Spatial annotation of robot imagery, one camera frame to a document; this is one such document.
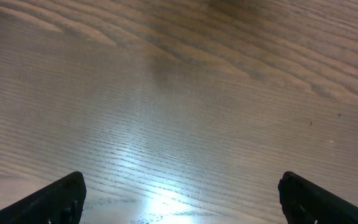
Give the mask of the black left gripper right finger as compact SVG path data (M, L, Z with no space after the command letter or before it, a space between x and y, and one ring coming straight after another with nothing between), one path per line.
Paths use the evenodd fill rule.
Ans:
M358 207L298 174L286 171L278 184L279 201L288 223L358 224Z

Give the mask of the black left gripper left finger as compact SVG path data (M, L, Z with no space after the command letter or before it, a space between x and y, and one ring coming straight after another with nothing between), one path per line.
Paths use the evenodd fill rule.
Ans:
M0 210L0 224L79 224L85 198L83 174L75 171Z

